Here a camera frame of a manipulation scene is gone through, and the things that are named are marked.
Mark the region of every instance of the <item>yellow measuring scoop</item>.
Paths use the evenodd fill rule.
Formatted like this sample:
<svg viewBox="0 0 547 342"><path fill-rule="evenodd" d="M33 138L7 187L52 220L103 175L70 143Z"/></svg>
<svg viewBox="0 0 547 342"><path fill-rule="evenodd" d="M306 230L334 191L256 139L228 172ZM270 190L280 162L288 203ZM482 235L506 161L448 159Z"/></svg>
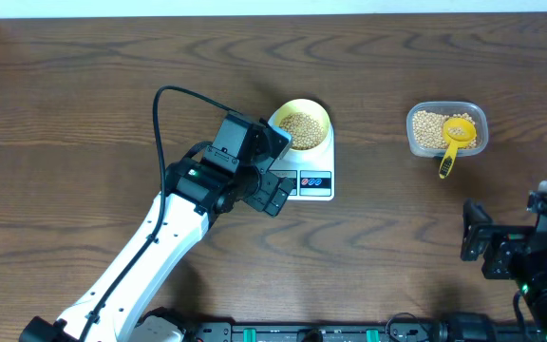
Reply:
<svg viewBox="0 0 547 342"><path fill-rule="evenodd" d="M444 122L443 138L448 143L438 175L445 179L453 168L457 150L466 147L476 138L476 127L466 119L452 118Z"/></svg>

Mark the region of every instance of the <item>kitchen scale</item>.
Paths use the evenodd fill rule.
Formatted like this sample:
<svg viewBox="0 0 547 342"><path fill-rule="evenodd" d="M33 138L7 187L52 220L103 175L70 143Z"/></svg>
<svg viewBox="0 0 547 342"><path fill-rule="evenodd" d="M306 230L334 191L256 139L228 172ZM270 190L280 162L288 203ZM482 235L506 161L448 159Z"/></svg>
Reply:
<svg viewBox="0 0 547 342"><path fill-rule="evenodd" d="M289 149L284 158L270 168L278 177L294 183L289 200L332 200L334 198L334 133L329 115L318 103L311 100L292 100L282 105L268 124L279 126L287 116L302 112L328 128L326 138L309 150Z"/></svg>

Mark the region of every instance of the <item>wood grain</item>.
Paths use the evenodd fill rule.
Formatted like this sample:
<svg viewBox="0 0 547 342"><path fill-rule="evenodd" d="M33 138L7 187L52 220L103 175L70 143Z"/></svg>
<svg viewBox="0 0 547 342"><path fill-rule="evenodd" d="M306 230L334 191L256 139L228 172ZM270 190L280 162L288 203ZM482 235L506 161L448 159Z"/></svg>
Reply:
<svg viewBox="0 0 547 342"><path fill-rule="evenodd" d="M462 202L533 223L547 180L547 14L0 20L0 341L53 320L132 236L159 187L150 107L186 86L255 117L330 111L337 197L221 217L151 307L237 321L385 321L462 310L512 320L510 281L462 263ZM445 181L406 113L466 100L491 140ZM169 162L224 113L160 103Z"/></svg>

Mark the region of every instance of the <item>bowl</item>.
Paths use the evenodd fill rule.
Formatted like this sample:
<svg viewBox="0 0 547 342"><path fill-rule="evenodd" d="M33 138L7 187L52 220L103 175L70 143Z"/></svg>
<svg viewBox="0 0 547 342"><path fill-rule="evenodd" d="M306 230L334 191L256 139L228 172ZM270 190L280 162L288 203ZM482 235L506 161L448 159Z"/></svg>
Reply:
<svg viewBox="0 0 547 342"><path fill-rule="evenodd" d="M311 161L326 151L332 139L332 126L330 124L329 114L326 109L322 107L322 105L307 99L289 101L275 111L272 117L268 120L268 124L279 126L284 118L297 112L305 113L318 121L318 123L324 128L325 138L317 146L307 150L290 148L283 160L290 162Z"/></svg>
<svg viewBox="0 0 547 342"><path fill-rule="evenodd" d="M413 117L418 111L425 110L428 112L453 115L467 113L472 120L474 120L474 126L476 126L476 147L470 149L461 148L457 152L458 157L476 156L486 145L489 143L489 128L486 123L486 116L482 109L475 104L467 102L454 102L454 101L434 101L425 102L415 105L406 116L406 134L408 136L408 145L410 151L415 156L419 157L443 157L446 152L445 149L440 148L427 148L419 145L415 139L415 132L413 131Z"/></svg>

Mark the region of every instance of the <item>black cable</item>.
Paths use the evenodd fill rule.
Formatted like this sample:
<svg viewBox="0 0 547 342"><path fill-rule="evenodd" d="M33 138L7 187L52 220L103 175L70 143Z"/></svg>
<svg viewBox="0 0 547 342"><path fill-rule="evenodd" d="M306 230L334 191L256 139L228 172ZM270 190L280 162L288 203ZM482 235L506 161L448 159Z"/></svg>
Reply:
<svg viewBox="0 0 547 342"><path fill-rule="evenodd" d="M512 307L514 308L514 315L517 317L517 322L519 323L519 329L520 329L520 333L522 333L523 339L525 341L532 341L531 337L529 337L529 334L527 333L527 327L524 324L524 317L522 316L522 313L520 312L519 302L521 297L522 297L522 292L518 290L514 294L514 298L512 298Z"/></svg>
<svg viewBox="0 0 547 342"><path fill-rule="evenodd" d="M163 185L165 184L165 173L166 173L166 164L163 159L163 148L161 147L161 136L160 136L160 121L158 119L158 105L160 103L160 96L161 93L164 90L176 90L194 97L199 98L202 101L205 101L209 103L210 105L214 105L216 107L219 107L223 110L227 111L234 111L232 108L220 104L214 100L211 100L203 95L200 95L194 91L174 86L174 85L165 85L158 89L158 92L156 93L156 97L153 99L153 131L155 133L156 137L156 147L158 149L158 161L160 162L160 178L161 178L161 186L163 188ZM128 262L127 265L123 268L123 270L120 272L120 274L113 280L111 285L109 285L109 288L106 289L103 296L101 297L101 300L96 304L94 307L94 310L90 312L89 318L87 319L87 322L85 322L84 329L82 330L82 334L80 335L80 342L85 342L85 339L87 338L87 334L90 332L90 328L92 328L92 324L98 319L99 313L101 309L104 307L104 304L106 300L111 296L113 291L118 287L120 282L122 282L122 279L130 272L130 269L132 269L132 266L139 261L141 256L144 254L144 251L147 250L151 242L153 242L156 239L156 236L158 235L158 232L160 231L161 224L163 222L163 214L165 212L166 207L166 196L164 192L162 191L160 194L160 213L158 214L158 221L156 222L156 226L153 228L153 232L147 237L147 240L144 242L143 246L140 248L140 250L132 257L130 262Z"/></svg>
<svg viewBox="0 0 547 342"><path fill-rule="evenodd" d="M197 153L201 152L201 150L212 144L212 142L198 142L193 145L193 147L191 147L189 151L187 151L187 153L185 153L185 156L183 158L194 158Z"/></svg>
<svg viewBox="0 0 547 342"><path fill-rule="evenodd" d="M386 323L386 335L387 335L387 339L389 339L390 341L395 341L395 342L400 342L398 341L397 338L395 337L392 337L391 333L389 333L389 324L391 323L391 321L393 321L394 319L396 319L398 316L401 316L401 315L407 315L407 316L411 316L415 322L417 322L417 324L419 324L420 327L422 327L422 329L424 330L424 332L427 334L427 337L430 338L430 330L429 329L426 329L425 326L422 324L422 322L419 320L419 318L417 318L413 313L397 313L395 315L393 315L389 320L388 322Z"/></svg>

